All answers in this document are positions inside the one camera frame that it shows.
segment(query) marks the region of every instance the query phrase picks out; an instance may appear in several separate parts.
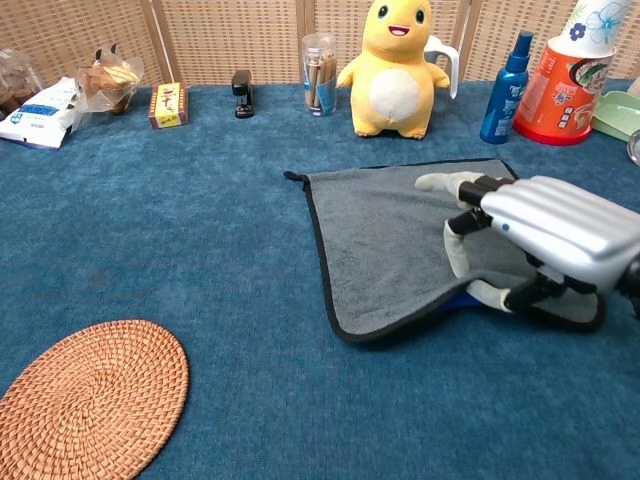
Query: yellow plush toy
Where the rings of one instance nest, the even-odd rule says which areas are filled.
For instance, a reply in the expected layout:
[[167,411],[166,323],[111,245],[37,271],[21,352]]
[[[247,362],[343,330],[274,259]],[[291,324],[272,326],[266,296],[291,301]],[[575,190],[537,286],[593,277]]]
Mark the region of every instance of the yellow plush toy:
[[362,52],[340,73],[338,87],[352,85],[351,111],[357,135],[397,130],[422,139],[429,126],[435,87],[448,75],[424,58],[431,33],[427,0],[375,0],[369,9]]

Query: small yellow box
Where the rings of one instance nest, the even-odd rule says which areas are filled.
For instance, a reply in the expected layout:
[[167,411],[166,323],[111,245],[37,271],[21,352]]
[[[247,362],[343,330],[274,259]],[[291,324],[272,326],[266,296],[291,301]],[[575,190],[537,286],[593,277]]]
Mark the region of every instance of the small yellow box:
[[177,127],[189,123],[187,85],[163,83],[153,87],[149,120],[153,128]]

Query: woven wall panel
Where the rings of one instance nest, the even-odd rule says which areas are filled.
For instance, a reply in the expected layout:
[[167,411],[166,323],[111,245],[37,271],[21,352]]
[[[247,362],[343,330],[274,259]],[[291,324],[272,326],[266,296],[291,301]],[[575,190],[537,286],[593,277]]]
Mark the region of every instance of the woven wall panel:
[[[546,42],[559,35],[575,6],[574,0],[503,0],[482,1],[480,17],[469,55],[465,80],[493,80],[506,63],[520,30],[534,33],[529,71],[538,65]],[[630,77],[640,51],[640,2],[634,2],[632,10],[622,25],[617,45],[619,54],[610,75]]]
[[142,58],[143,84],[162,80],[137,0],[0,0],[0,49],[28,54],[47,85],[76,76],[99,46],[116,42],[125,59]]
[[238,69],[254,83],[297,83],[295,0],[162,0],[182,80],[230,84]]
[[[360,54],[367,12],[373,0],[316,0],[316,30],[333,33],[338,42],[338,71]],[[458,0],[432,0],[431,33],[451,45],[458,14]],[[441,57],[438,64],[443,65]]]

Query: wooden sticks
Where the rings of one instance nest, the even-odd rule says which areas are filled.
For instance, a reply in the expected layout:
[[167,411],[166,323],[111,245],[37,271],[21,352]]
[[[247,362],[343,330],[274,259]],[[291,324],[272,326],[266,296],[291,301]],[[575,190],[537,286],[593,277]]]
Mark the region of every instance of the wooden sticks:
[[305,90],[305,105],[314,113],[322,115],[322,104],[318,95],[318,87],[331,82],[336,76],[338,61],[335,53],[307,53],[304,56],[305,82],[308,83]]

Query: clear lid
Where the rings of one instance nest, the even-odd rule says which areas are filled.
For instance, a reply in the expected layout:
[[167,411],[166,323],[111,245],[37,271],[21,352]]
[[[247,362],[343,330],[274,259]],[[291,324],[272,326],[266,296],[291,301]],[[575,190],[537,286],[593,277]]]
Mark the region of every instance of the clear lid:
[[334,52],[336,37],[330,33],[312,33],[302,38],[302,49],[306,52]]

